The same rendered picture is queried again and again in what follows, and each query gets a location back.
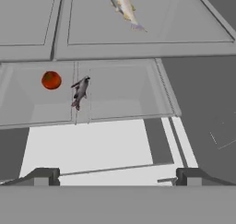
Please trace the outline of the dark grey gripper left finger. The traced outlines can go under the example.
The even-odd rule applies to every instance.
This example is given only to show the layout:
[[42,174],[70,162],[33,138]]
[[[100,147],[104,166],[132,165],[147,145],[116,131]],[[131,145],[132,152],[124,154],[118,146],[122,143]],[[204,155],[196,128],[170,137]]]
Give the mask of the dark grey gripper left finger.
[[1,186],[59,186],[59,168],[36,168],[24,177],[1,183]]

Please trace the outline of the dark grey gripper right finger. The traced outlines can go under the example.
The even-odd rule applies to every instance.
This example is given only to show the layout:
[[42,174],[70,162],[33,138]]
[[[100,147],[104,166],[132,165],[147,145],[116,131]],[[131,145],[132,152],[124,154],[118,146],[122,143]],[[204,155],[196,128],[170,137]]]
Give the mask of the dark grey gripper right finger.
[[199,168],[178,168],[176,170],[176,185],[224,185],[236,186],[236,183],[213,177]]

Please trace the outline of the dark grey fish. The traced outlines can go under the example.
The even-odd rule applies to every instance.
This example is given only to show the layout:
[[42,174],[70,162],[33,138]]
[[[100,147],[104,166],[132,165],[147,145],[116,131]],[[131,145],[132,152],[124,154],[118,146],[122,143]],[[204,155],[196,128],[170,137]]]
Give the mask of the dark grey fish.
[[76,88],[76,93],[74,95],[74,101],[72,102],[71,106],[75,107],[77,110],[80,109],[80,101],[83,98],[87,97],[87,88],[89,86],[90,77],[85,76],[80,79],[77,83],[72,85],[72,88]]

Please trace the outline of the red tomato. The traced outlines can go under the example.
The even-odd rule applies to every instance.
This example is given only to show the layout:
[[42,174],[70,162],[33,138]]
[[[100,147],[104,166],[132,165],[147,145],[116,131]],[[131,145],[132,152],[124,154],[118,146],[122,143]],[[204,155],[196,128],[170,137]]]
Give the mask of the red tomato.
[[61,86],[62,78],[55,71],[46,71],[41,78],[41,83],[45,88],[53,90]]

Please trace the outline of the pale silver fish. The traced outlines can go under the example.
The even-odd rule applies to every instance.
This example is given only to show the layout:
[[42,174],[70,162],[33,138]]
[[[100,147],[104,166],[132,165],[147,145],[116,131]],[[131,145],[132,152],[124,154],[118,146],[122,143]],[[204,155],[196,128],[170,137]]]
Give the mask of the pale silver fish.
[[132,30],[147,31],[141,24],[138,23],[135,16],[135,7],[130,0],[111,0],[116,12],[120,12],[125,20],[131,23]]

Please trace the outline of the white fridge drawer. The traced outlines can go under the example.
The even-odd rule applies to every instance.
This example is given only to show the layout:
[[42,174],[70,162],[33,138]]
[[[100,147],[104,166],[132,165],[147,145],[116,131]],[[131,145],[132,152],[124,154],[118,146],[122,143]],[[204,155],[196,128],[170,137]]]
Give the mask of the white fridge drawer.
[[55,167],[62,185],[171,185],[198,163],[179,117],[32,127],[20,169]]

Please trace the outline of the clear glass fridge shelf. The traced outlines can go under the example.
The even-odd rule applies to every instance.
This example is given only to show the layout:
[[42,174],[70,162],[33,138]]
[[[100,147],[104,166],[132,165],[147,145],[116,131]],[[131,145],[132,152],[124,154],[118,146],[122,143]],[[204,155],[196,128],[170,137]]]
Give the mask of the clear glass fridge shelf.
[[[46,71],[59,88],[41,83]],[[90,77],[77,110],[72,85]],[[20,62],[0,64],[0,129],[167,118],[182,115],[159,59]]]

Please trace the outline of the narrow grey fridge shelf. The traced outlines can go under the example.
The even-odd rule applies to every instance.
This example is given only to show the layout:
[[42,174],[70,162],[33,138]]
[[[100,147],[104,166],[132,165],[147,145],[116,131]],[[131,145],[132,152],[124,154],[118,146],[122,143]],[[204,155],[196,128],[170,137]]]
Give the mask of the narrow grey fridge shelf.
[[0,63],[51,58],[61,0],[0,0]]

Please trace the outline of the wide grey fridge shelf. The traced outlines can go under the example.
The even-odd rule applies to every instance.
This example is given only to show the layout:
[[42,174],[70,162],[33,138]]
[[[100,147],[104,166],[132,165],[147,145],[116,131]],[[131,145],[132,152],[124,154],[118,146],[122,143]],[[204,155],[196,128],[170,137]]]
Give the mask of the wide grey fridge shelf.
[[62,0],[56,60],[236,55],[236,30],[208,0],[131,0],[143,31],[111,0]]

